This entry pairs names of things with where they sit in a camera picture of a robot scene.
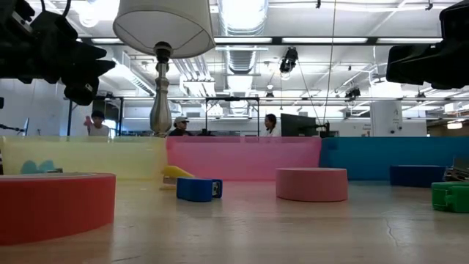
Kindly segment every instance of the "black camera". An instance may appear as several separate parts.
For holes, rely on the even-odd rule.
[[[401,45],[389,51],[388,81],[434,89],[469,85],[469,0],[440,13],[443,40],[433,45]]]
[[[64,15],[42,11],[32,20],[34,10],[25,0],[1,1],[0,10],[0,78],[25,84],[35,78],[49,84],[62,80],[67,98],[89,105],[99,76],[115,67],[98,60],[106,51],[77,41],[78,33]]]
[[[296,61],[298,60],[298,52],[295,47],[288,47],[287,52],[285,53],[284,58],[281,60],[280,72],[289,73],[296,66]]]

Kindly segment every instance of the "lamp base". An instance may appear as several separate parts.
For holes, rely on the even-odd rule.
[[[166,78],[166,72],[169,70],[168,61],[173,49],[168,43],[159,42],[155,45],[153,50],[155,51],[156,59],[158,61],[156,64],[158,77],[155,79],[156,96],[150,112],[149,122],[151,129],[157,134],[157,136],[162,136],[166,135],[166,132],[171,129],[172,124],[171,111],[169,110],[168,104],[169,81]]]

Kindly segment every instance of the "pink wall panel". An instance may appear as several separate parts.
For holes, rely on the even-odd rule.
[[[276,168],[318,167],[319,137],[167,138],[169,165],[200,178],[275,180]]]

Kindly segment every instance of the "lab coat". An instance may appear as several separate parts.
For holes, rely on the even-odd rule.
[[[281,129],[276,126],[273,128],[272,132],[269,132],[266,128],[261,131],[261,136],[281,136]]]

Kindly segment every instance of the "lampshade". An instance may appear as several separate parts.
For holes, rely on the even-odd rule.
[[[149,55],[160,41],[173,48],[172,59],[215,47],[208,0],[120,0],[113,29],[123,43]]]

